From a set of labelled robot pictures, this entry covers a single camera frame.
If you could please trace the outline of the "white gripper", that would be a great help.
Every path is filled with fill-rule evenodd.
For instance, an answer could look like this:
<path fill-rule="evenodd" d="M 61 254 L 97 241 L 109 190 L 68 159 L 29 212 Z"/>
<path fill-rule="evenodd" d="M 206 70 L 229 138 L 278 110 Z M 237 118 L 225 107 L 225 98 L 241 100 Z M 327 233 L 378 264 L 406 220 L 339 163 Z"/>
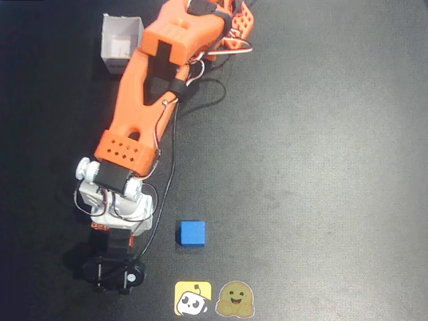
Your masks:
<path fill-rule="evenodd" d="M 128 246 L 134 247 L 134 236 L 152 227 L 155 193 L 144 192 L 144 181 L 123 167 L 108 161 L 82 158 L 75 171 L 78 180 L 74 191 L 76 207 L 88 215 L 96 231 L 125 229 L 132 232 Z"/>

